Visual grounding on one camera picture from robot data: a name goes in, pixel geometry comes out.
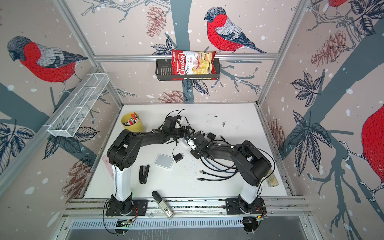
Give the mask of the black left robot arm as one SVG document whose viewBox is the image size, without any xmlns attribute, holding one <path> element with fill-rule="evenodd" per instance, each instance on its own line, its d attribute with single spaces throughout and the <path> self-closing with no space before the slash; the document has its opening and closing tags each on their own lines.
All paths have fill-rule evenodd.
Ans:
<svg viewBox="0 0 384 240">
<path fill-rule="evenodd" d="M 187 124 L 182 126 L 180 115 L 167 116 L 163 123 L 150 132 L 138 133 L 123 130 L 107 151 L 109 163 L 113 166 L 115 193 L 111 203 L 121 209 L 131 209 L 131 167 L 137 160 L 142 147 L 166 144 L 169 140 L 187 139 L 195 130 Z"/>
</svg>

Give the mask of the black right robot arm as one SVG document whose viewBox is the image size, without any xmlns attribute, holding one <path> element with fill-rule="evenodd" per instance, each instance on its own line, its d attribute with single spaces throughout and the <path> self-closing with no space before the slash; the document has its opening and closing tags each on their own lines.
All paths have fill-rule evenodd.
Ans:
<svg viewBox="0 0 384 240">
<path fill-rule="evenodd" d="M 275 170 L 273 158 L 265 151 L 254 146 L 250 141 L 241 144 L 230 145 L 225 140 L 208 141 L 205 135 L 197 132 L 187 140 L 192 148 L 191 154 L 202 160 L 205 164 L 211 164 L 219 172 L 230 172 L 230 176 L 220 176 L 216 182 L 228 180 L 236 174 L 240 174 L 245 184 L 237 200 L 234 211 L 250 214 L 254 210 L 259 210 L 257 206 L 262 192 L 261 185 L 268 177 L 269 171 Z"/>
</svg>

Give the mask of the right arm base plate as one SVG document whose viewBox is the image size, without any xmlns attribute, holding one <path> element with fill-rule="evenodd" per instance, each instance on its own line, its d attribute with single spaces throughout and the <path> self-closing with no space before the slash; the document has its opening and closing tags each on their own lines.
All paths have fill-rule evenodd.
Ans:
<svg viewBox="0 0 384 240">
<path fill-rule="evenodd" d="M 266 215 L 265 201 L 256 198 L 251 204 L 238 197 L 225 199 L 225 209 L 228 215 Z"/>
</svg>

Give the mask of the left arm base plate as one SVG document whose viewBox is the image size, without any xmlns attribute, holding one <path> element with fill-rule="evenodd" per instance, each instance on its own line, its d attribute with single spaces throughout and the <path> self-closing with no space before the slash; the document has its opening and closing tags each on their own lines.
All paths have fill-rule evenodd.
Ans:
<svg viewBox="0 0 384 240">
<path fill-rule="evenodd" d="M 145 216 L 148 203 L 148 200 L 135 200 L 132 197 L 128 197 L 125 201 L 119 201 L 111 196 L 106 204 L 105 215 L 108 217 Z"/>
</svg>

